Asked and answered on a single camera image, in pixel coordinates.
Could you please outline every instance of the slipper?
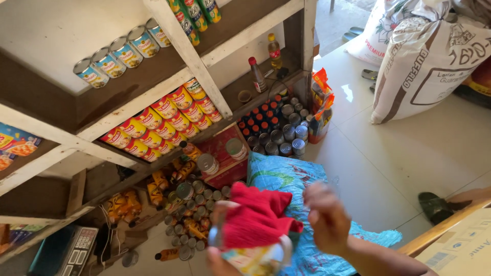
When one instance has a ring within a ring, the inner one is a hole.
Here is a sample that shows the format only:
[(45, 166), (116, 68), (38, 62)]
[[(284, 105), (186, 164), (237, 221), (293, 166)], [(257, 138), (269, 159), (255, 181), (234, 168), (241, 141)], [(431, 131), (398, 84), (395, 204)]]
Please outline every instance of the slipper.
[(343, 41), (344, 42), (348, 42), (350, 40), (352, 40), (353, 38), (357, 37), (358, 35), (352, 33), (352, 32), (345, 32), (343, 34)]
[(434, 193), (420, 193), (418, 199), (423, 212), (433, 225), (439, 224), (454, 214), (445, 199), (438, 197)]
[(367, 80), (376, 81), (378, 74), (379, 74), (378, 71), (372, 71), (368, 69), (363, 69), (361, 71), (361, 77)]
[(351, 27), (350, 32), (356, 34), (356, 35), (361, 35), (365, 29), (360, 28), (360, 27)]

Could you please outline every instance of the pile of cans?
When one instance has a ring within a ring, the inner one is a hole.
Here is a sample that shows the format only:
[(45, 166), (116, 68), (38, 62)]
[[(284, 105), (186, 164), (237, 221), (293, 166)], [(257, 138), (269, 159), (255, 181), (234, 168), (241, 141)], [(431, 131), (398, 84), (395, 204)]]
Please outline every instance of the pile of cans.
[(222, 119), (193, 78), (108, 131), (100, 140), (153, 162)]
[(143, 58), (155, 56), (161, 47), (171, 46), (170, 40), (154, 18), (133, 28), (128, 35), (116, 38), (91, 57), (77, 62), (73, 73), (94, 88), (104, 87), (109, 79), (119, 78), (126, 68), (136, 68)]
[(239, 119), (239, 128), (253, 152), (303, 160), (312, 115), (298, 98), (287, 101), (288, 96), (276, 95)]
[(167, 2), (184, 33), (195, 47), (199, 45), (198, 31), (206, 31), (208, 23), (216, 23), (221, 19), (215, 0), (167, 0)]
[(229, 186), (213, 191), (194, 175), (190, 175), (186, 182), (169, 194), (168, 203), (175, 204), (175, 211), (164, 219), (167, 225), (165, 233), (174, 236), (172, 246), (180, 247), (181, 260), (187, 261), (194, 256), (195, 250), (205, 249), (215, 201), (228, 200), (229, 196)]

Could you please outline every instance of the human hand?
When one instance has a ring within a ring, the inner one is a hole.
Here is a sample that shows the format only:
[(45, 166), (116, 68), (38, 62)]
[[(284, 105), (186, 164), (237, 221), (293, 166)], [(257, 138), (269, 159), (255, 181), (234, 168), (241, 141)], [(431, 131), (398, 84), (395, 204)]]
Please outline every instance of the human hand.
[(221, 257), (220, 249), (216, 247), (207, 248), (208, 268), (213, 276), (242, 276), (233, 265)]
[(310, 207), (308, 221), (314, 229), (314, 242), (320, 251), (341, 256), (348, 250), (351, 217), (327, 185), (316, 182), (303, 191), (303, 202)]

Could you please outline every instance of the white rice sack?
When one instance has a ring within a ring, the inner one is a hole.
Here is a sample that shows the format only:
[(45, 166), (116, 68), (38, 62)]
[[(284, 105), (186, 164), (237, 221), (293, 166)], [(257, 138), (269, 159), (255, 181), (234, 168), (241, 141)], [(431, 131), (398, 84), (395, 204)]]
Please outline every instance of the white rice sack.
[(428, 110), (491, 55), (491, 30), (465, 16), (446, 17), (450, 2), (421, 0), (394, 30), (375, 87), (372, 123)]
[(351, 55), (380, 66), (393, 30), (411, 17), (418, 0), (378, 0), (368, 18), (363, 33), (346, 49)]

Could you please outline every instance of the cardboard box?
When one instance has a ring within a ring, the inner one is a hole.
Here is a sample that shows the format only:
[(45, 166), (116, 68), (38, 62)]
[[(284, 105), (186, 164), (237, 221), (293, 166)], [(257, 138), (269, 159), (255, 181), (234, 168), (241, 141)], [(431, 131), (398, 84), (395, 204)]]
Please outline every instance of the cardboard box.
[(244, 139), (239, 127), (235, 123), (232, 127), (222, 131), (212, 139), (197, 145), (202, 152), (210, 153), (220, 163), (216, 174), (208, 175), (202, 172), (202, 179), (208, 185), (217, 189), (232, 185), (234, 182), (247, 176), (247, 159), (249, 153), (247, 152), (241, 160), (234, 160), (225, 148), (227, 142), (232, 138), (238, 138), (245, 147), (248, 147), (246, 139)]
[(467, 216), (416, 259), (439, 276), (491, 275), (491, 208)]

